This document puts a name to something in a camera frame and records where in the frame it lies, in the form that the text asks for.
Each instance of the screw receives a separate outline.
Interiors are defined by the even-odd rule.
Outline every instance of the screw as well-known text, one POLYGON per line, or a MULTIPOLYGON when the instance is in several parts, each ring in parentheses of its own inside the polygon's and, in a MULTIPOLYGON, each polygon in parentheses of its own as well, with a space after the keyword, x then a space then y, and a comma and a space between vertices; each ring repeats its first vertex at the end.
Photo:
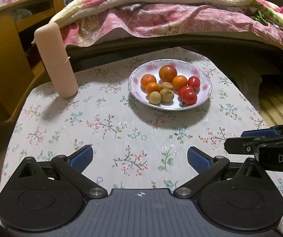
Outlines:
POLYGON ((188 196, 191 194, 191 189, 186 188, 186 187, 180 187, 176 189, 177 194, 182 195, 182 196, 188 196))
POLYGON ((104 191, 102 188, 94 187, 90 189, 89 193, 93 196, 101 196, 104 193, 104 191))

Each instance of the floral plate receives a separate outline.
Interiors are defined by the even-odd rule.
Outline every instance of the floral plate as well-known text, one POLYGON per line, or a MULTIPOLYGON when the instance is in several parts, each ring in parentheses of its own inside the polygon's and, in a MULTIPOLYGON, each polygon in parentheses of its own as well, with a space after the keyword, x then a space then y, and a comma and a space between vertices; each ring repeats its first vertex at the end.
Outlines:
POLYGON ((130 74, 128 79, 128 87, 132 95, 141 103, 159 110, 174 110, 174 111, 189 110, 197 106, 200 106, 201 104, 206 102, 212 93, 212 82, 205 72, 203 72, 200 68, 195 67, 188 62, 172 60, 172 59, 149 61, 147 63, 140 65, 130 74), (200 79, 201 87, 196 92, 197 102, 195 104, 191 106, 181 107, 179 105, 180 98, 178 97, 176 90, 173 90, 174 99, 172 102, 161 102, 158 105, 149 103, 145 90, 141 88, 140 80, 143 77, 143 75, 152 74, 156 77, 157 83, 161 84, 162 80, 159 77, 159 69, 164 65, 171 65, 175 67, 178 72, 178 75, 183 75, 187 79, 189 79, 192 76, 197 76, 200 79))

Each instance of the beige fruit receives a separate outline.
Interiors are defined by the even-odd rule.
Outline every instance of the beige fruit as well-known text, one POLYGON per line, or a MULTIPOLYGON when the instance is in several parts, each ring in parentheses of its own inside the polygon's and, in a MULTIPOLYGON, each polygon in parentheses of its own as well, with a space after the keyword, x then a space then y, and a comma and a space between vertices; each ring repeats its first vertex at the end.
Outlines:
POLYGON ((149 96, 148 96, 148 100, 150 103, 152 104, 159 104, 161 102, 161 95, 159 92, 152 92, 149 96))
POLYGON ((173 91, 167 88, 162 89, 160 91, 160 95, 161 95, 161 100, 164 102, 170 102, 174 99, 173 91))
POLYGON ((167 89, 173 90, 173 85, 170 84, 169 82, 163 82, 160 87, 161 89, 167 88, 167 89))

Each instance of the red tomato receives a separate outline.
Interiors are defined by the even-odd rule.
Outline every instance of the red tomato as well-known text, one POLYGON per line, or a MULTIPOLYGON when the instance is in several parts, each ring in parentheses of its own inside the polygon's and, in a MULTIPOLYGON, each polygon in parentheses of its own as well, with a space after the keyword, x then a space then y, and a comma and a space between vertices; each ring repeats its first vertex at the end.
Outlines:
POLYGON ((196 90, 199 89, 201 82, 198 77, 192 76, 188 79, 188 85, 192 86, 196 90))
POLYGON ((187 106, 193 105, 197 101, 197 95, 194 90, 187 90, 180 98, 187 106))
POLYGON ((179 91, 178 91, 178 96, 181 98, 188 90, 192 91, 193 87, 185 86, 185 87, 180 88, 179 91))

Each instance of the white tablecloth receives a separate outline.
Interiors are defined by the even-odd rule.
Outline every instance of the white tablecloth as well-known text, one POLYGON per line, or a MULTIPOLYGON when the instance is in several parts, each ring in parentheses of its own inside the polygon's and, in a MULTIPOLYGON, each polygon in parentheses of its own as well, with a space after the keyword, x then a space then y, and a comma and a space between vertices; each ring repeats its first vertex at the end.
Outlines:
MULTIPOLYGON (((187 162, 196 146, 214 157, 230 155, 224 140, 244 130, 267 127, 231 81, 206 57, 182 48, 165 49, 76 73, 78 94, 61 99, 52 83, 28 96, 11 137, 3 165, 0 191, 26 156, 48 161, 70 155, 85 144, 94 150, 83 174, 106 188, 176 187, 197 175, 187 162), (136 101, 128 77, 139 65, 155 59, 179 59, 205 70, 211 98, 192 110, 167 112, 136 101)), ((283 196, 283 173, 268 172, 283 196)), ((283 232, 283 220, 279 226, 283 232)))

